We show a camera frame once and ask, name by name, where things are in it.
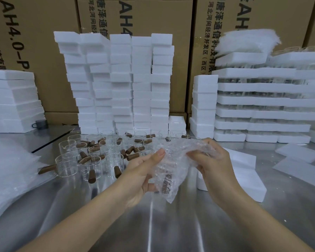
cardboard wall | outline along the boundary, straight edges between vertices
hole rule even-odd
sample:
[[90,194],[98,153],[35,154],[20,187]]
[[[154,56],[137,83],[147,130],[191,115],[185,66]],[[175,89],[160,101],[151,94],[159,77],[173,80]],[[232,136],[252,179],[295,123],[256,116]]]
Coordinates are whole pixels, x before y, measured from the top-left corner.
[[237,29],[274,29],[282,45],[302,46],[315,0],[197,0],[187,113],[193,102],[193,78],[214,69],[220,34]]
[[45,111],[78,111],[53,32],[79,28],[75,0],[0,0],[0,68],[34,72]]
[[83,33],[172,33],[170,112],[185,110],[193,0],[78,0]]
[[[186,113],[170,113],[171,116],[183,116],[187,122]],[[76,112],[46,112],[46,119],[51,125],[77,125],[78,115]]]

person's left hand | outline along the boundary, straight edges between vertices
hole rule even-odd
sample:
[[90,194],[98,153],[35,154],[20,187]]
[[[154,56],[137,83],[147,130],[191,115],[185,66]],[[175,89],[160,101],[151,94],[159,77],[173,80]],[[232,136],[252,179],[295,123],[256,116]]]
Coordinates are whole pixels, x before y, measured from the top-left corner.
[[151,169],[165,156],[160,148],[153,155],[141,156],[129,162],[126,170],[114,184],[118,184],[126,200],[126,208],[137,205],[146,192],[156,191],[154,184],[148,183],[151,178]]

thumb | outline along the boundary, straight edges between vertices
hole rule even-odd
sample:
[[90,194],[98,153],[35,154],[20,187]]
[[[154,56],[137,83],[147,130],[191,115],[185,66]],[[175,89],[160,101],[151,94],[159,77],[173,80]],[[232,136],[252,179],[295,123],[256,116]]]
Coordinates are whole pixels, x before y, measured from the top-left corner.
[[153,155],[151,155],[151,157],[147,161],[140,164],[136,168],[136,170],[140,175],[146,176],[150,172],[150,170],[164,158],[165,155],[165,150],[163,148],[160,148]]
[[189,151],[186,153],[187,156],[190,157],[190,159],[196,161],[199,165],[202,165],[205,167],[210,160],[209,156],[204,155],[201,151],[199,150],[194,150],[194,151]]

metal table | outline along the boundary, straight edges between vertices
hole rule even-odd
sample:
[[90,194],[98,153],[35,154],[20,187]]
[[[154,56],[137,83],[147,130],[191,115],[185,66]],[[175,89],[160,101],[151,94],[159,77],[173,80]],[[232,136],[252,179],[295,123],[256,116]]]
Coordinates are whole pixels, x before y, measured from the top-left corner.
[[0,133],[0,137],[17,141],[28,151],[34,153],[39,148],[54,142],[65,134],[68,134],[75,127],[76,126],[50,125],[48,129],[34,129],[27,133]]
[[[58,143],[65,139],[36,154],[53,163],[59,154]],[[315,187],[272,169],[284,158],[274,152],[282,144],[221,145],[257,157],[256,171],[267,188],[262,207],[315,250]],[[315,144],[307,147],[315,149]],[[197,190],[196,175],[196,169],[189,170],[172,204],[158,193],[147,193],[138,206],[115,221],[91,251],[252,251],[208,192]],[[92,185],[79,176],[55,179],[25,194],[0,218],[0,251],[15,251],[49,230],[110,182],[105,177]]]

person's right hand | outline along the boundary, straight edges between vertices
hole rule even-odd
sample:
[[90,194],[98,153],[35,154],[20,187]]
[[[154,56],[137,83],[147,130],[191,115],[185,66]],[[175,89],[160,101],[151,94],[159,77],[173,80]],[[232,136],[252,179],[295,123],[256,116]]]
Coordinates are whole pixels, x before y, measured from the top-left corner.
[[202,173],[211,198],[223,210],[229,207],[231,200],[246,195],[233,172],[229,153],[214,140],[204,139],[220,156],[213,158],[195,150],[187,155],[198,163],[197,169]]

